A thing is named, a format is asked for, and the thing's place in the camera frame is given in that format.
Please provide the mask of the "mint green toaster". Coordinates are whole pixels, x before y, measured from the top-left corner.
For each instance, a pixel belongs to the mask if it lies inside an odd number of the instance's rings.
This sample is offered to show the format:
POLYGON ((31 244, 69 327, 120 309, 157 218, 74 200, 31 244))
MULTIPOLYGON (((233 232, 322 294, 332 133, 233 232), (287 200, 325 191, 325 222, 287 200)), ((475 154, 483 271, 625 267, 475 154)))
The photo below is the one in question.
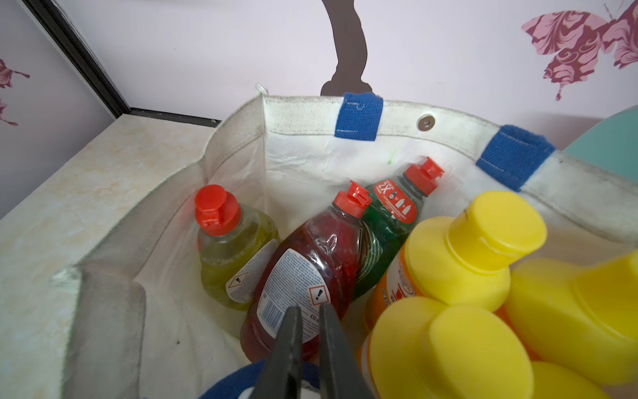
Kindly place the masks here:
POLYGON ((619 176, 636 179, 637 106, 599 122, 563 152, 619 176))

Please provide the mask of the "black corner frame post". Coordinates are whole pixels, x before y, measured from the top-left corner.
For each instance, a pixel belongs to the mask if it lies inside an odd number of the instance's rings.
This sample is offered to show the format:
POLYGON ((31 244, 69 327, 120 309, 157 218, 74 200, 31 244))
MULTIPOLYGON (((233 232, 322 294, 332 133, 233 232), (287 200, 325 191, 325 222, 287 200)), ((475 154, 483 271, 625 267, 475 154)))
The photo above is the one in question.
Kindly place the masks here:
POLYGON ((73 28, 61 8, 52 0, 22 0, 61 53, 115 117, 131 114, 131 108, 73 28))

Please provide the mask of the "yellow-green soap bottle red cap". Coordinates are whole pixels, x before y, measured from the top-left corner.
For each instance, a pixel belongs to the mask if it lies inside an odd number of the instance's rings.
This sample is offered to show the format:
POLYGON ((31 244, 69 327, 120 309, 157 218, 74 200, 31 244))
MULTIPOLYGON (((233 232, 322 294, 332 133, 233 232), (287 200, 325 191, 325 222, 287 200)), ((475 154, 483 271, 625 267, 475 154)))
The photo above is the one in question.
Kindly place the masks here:
POLYGON ((277 226, 222 186, 200 189, 194 205, 204 291, 226 308, 246 311, 280 244, 277 226))

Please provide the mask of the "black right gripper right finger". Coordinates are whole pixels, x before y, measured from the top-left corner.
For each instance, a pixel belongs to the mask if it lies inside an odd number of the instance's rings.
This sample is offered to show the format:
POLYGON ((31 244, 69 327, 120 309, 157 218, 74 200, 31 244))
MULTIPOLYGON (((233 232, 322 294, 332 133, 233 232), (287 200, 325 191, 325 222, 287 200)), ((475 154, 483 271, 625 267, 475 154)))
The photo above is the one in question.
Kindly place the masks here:
POLYGON ((320 396, 327 399, 374 397, 360 372, 337 312, 320 307, 320 396))

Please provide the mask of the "dark green soap bottle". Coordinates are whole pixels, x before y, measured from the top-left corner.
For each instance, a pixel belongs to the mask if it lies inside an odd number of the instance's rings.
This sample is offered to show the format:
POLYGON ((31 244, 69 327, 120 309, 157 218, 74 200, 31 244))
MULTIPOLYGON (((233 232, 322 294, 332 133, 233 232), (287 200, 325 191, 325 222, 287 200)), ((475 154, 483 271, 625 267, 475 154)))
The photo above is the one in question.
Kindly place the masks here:
POLYGON ((431 158, 367 187, 372 202, 362 216, 363 247, 354 299, 375 287, 415 228, 444 170, 431 158))

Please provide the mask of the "orange soap bottle yellow cap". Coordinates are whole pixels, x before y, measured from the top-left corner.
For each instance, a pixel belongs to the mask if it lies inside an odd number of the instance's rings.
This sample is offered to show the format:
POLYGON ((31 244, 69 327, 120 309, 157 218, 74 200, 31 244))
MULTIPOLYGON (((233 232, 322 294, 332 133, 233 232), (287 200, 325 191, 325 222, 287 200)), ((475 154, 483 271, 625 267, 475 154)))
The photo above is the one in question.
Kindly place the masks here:
POLYGON ((565 367, 532 362, 533 399, 610 399, 598 385, 565 367))
POLYGON ((490 191, 456 218, 426 219, 409 234, 370 295, 365 321, 410 297, 446 305, 498 310, 510 291, 510 267, 540 249, 548 237, 539 212, 521 196, 490 191))
POLYGON ((603 386, 637 380, 637 253, 595 266, 536 258, 497 310, 533 357, 603 386))
POLYGON ((378 398, 530 398, 533 368, 492 312, 413 297, 388 307, 358 354, 378 398))

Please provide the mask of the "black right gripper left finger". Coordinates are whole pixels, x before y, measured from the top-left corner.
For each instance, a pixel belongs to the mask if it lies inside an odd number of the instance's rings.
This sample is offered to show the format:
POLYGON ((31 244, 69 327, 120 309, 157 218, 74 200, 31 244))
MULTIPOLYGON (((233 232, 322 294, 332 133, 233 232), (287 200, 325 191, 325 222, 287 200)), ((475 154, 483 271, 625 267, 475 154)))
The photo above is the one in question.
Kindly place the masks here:
POLYGON ((302 314, 290 307, 250 398, 297 399, 302 390, 302 314))

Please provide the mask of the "dark red soap bottle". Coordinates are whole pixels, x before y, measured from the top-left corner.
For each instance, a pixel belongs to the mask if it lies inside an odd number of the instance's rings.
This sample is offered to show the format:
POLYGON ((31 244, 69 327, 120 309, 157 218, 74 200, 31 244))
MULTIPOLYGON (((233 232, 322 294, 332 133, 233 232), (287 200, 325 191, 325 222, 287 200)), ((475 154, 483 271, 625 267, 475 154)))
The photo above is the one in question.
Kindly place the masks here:
POLYGON ((240 332, 241 348, 250 362, 272 352, 290 307, 298 307, 302 314, 302 359, 314 359, 322 305, 331 305, 343 318, 352 303, 362 257, 362 216, 371 202, 369 192, 352 182, 277 247, 240 332))

